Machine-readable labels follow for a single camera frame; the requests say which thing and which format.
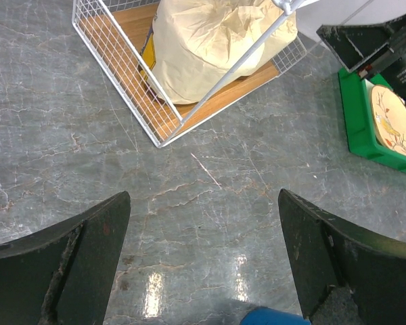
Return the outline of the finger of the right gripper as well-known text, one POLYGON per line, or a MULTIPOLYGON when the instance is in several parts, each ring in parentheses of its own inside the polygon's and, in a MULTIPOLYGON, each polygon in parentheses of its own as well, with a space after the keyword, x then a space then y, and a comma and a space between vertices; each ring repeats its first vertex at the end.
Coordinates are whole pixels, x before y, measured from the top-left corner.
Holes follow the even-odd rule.
POLYGON ((388 48, 395 29, 385 24, 322 25, 317 35, 348 72, 372 65, 388 48))

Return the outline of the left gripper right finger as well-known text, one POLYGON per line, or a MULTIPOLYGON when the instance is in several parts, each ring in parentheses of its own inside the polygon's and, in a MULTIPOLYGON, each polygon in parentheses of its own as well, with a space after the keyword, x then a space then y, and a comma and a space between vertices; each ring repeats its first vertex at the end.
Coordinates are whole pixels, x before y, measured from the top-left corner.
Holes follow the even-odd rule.
POLYGON ((339 288, 364 324, 406 324, 406 242, 282 189, 279 216, 301 312, 315 319, 339 288))

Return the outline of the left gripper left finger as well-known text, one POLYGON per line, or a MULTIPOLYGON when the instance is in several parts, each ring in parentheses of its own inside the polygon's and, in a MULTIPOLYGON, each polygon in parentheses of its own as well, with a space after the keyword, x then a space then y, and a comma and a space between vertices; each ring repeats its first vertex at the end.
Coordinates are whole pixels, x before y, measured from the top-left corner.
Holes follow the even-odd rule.
POLYGON ((119 192, 0 244, 0 324, 102 324, 130 212, 119 192))

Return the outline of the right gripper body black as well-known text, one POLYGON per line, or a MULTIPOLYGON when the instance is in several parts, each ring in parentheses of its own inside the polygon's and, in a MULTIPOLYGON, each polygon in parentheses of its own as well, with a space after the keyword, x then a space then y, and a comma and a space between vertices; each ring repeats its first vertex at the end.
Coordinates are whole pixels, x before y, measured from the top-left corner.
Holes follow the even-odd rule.
POLYGON ((380 74, 406 105, 406 14, 379 24, 363 25, 371 44, 360 42, 367 56, 357 74, 370 79, 380 74))

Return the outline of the cream roll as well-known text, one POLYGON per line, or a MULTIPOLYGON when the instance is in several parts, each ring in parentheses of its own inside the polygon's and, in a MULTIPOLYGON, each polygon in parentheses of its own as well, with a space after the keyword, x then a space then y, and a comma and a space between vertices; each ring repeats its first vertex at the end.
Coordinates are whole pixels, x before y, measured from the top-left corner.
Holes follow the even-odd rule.
POLYGON ((141 51, 158 98, 199 102, 283 11, 272 1, 161 1, 141 51))

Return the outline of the white wire wooden shelf rack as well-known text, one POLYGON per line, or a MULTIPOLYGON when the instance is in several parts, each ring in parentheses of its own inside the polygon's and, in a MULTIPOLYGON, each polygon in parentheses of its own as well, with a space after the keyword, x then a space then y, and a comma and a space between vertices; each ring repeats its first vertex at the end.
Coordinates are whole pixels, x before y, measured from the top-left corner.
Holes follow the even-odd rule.
POLYGON ((165 147, 300 62, 321 41, 300 33, 249 77, 202 104, 175 105, 141 57, 157 1, 74 1, 72 25, 157 148, 165 147))

